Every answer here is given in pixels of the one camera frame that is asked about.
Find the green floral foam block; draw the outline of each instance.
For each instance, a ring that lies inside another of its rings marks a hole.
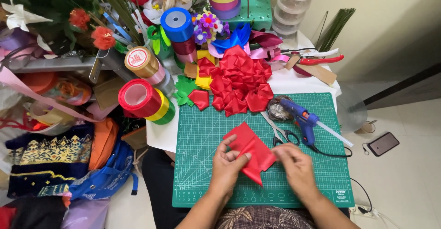
[[[270,0],[250,0],[250,17],[247,18],[247,1],[241,0],[241,8],[239,15],[226,20],[230,25],[230,30],[235,29],[241,22],[251,23],[254,22],[253,29],[261,30],[271,27],[273,23],[273,15],[271,14],[271,1]]]

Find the wall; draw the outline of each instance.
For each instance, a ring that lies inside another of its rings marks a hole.
[[[400,80],[418,72],[418,68],[412,69],[411,65],[416,64],[412,57],[426,60],[424,64],[441,60],[441,51],[434,51],[438,47],[412,51],[416,42],[420,44],[431,35],[435,38],[425,41],[425,45],[441,46],[439,35],[435,34],[441,22],[440,5],[441,0],[313,0],[300,30],[311,39],[327,10],[329,22],[340,8],[356,8],[334,43],[345,55],[343,61],[330,64],[338,80],[375,80],[377,75],[385,73],[378,66],[389,66],[389,72],[393,72],[383,75],[381,80]]]

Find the scissors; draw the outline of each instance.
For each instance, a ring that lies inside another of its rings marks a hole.
[[[273,146],[275,147],[278,143],[279,144],[283,144],[283,140],[282,138],[279,136],[279,134],[277,133],[277,131],[279,131],[282,136],[286,139],[287,142],[291,142],[293,144],[295,144],[296,146],[298,146],[300,144],[300,140],[297,137],[297,135],[293,132],[291,132],[290,130],[282,130],[280,129],[278,126],[276,126],[274,124],[274,122],[268,117],[268,114],[265,111],[260,112],[263,116],[263,118],[265,118],[265,120],[273,127],[273,131],[274,131],[274,137],[273,137]],[[297,140],[297,143],[294,143],[292,141],[290,141],[289,136],[292,135],[295,137],[295,139]]]

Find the blue ribbon spool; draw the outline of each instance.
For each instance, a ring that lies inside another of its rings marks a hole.
[[[193,35],[191,15],[184,8],[170,8],[161,16],[161,25],[165,35],[172,42],[184,42]]]

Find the white table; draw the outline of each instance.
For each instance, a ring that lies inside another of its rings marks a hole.
[[[282,44],[282,49],[301,49],[311,48],[314,45],[300,31],[297,32],[297,44],[293,45],[288,42]],[[327,64],[322,65],[330,70]],[[305,77],[297,74],[293,69],[285,68],[273,72],[268,80],[274,94],[292,94],[292,93],[314,93],[314,92],[330,92],[333,97],[334,107],[337,111],[336,98],[341,94],[340,86],[337,81],[332,86],[328,86],[316,77]],[[147,144],[152,147],[163,149],[170,152],[176,152],[178,122],[179,122],[179,106],[175,98],[170,99],[176,108],[175,117],[166,125],[156,125],[147,121]]]

